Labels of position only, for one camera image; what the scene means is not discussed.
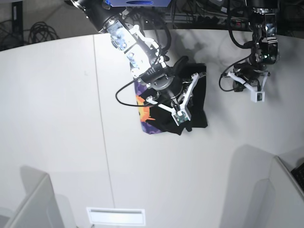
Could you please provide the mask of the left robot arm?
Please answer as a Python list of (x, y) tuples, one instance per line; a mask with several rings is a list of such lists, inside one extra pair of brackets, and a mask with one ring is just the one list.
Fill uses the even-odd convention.
[[(278, 40), (276, 13), (279, 8), (277, 0), (246, 0), (240, 7), (231, 7), (227, 1), (227, 24), (231, 41), (240, 49), (249, 49), (251, 53), (228, 66), (220, 75), (233, 80), (229, 92), (242, 92), (244, 89), (257, 92), (264, 91), (270, 72), (267, 67), (277, 62)], [(248, 18), (248, 27), (252, 32), (252, 39), (244, 44), (236, 41), (231, 26), (231, 19), (237, 12), (243, 12)]]

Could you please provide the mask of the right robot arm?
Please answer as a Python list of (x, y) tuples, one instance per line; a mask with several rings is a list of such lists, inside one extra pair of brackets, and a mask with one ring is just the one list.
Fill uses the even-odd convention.
[(72, 4), (99, 33), (108, 33), (114, 48), (124, 53), (130, 62), (132, 83), (142, 84), (154, 92), (135, 107), (160, 107), (179, 123), (191, 119), (189, 102), (203, 74), (194, 72), (185, 79), (180, 77), (189, 62), (187, 56), (168, 66), (166, 54), (170, 44), (162, 47), (157, 39), (146, 37), (140, 25), (128, 25), (126, 19), (131, 12), (125, 7), (111, 7), (105, 0), (74, 0)]

